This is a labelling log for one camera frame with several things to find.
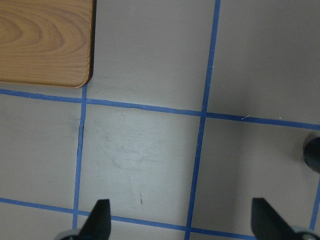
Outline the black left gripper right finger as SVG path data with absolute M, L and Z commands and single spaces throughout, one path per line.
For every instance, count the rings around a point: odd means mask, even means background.
M 264 198 L 251 201 L 251 231 L 257 240 L 302 240 Z

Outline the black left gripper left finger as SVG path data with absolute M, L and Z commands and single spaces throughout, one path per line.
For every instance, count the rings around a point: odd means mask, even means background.
M 108 240 L 111 234 L 111 208 L 109 199 L 100 199 L 81 228 L 80 240 Z

